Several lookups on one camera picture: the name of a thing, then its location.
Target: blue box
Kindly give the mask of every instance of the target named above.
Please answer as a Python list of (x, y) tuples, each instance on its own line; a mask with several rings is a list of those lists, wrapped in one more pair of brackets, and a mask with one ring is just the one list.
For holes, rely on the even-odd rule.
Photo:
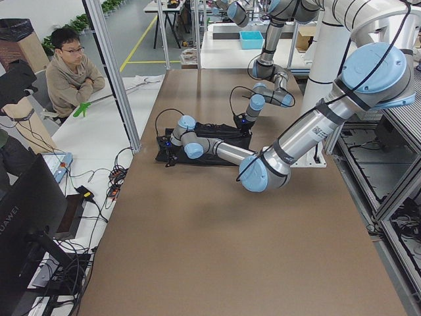
[(261, 49), (263, 36), (259, 31), (240, 31), (239, 41), (242, 49)]

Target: qr code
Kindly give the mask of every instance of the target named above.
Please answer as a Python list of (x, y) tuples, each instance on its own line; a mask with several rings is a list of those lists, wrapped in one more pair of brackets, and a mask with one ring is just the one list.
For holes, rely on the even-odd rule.
[(313, 133), (315, 133), (320, 138), (326, 138), (326, 137), (329, 136), (329, 134), (323, 132), (323, 130), (320, 127), (318, 127), (318, 126), (314, 127), (311, 131)]

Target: black hair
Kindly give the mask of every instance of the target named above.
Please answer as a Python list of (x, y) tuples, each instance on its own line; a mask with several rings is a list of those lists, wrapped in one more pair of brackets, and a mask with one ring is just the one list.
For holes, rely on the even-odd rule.
[(79, 35), (71, 28), (59, 28), (51, 33), (51, 44), (54, 48), (61, 49), (63, 44), (72, 43), (74, 40), (80, 41)]

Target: chair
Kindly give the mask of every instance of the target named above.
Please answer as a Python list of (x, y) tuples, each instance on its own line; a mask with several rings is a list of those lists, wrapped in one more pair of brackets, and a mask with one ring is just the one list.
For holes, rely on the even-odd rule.
[(45, 70), (38, 71), (35, 73), (37, 80), (32, 84), (35, 88), (38, 89), (37, 92), (32, 94), (34, 99), (41, 105), (42, 111), (40, 115), (43, 119), (49, 118), (52, 121), (56, 122), (60, 125), (60, 120), (57, 120), (58, 114), (55, 112), (53, 108), (53, 103), (48, 96), (48, 89), (47, 89), (47, 79), (45, 77)]

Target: yellow floor line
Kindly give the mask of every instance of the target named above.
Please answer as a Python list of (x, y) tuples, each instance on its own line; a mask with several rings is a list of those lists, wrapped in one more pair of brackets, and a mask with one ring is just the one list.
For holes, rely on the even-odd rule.
[(123, 65), (121, 65), (120, 72), (122, 72), (124, 70), (124, 67), (126, 67), (126, 65), (129, 63), (129, 60), (132, 58), (133, 54), (136, 52), (137, 48), (139, 47), (139, 45), (141, 44), (141, 42), (145, 38), (146, 34), (149, 32), (149, 30), (152, 28), (152, 26), (154, 25), (154, 23), (157, 21), (157, 18), (158, 18), (158, 16), (156, 16), (155, 18), (153, 18), (152, 22), (148, 25), (146, 31), (144, 31), (144, 33), (142, 34), (142, 36), (139, 38), (139, 41), (137, 41), (137, 43), (133, 47), (132, 51), (127, 56), (126, 60), (123, 62)]
[[(170, 61), (170, 63), (180, 63), (181, 61)], [(165, 61), (128, 61), (128, 64), (164, 64)]]

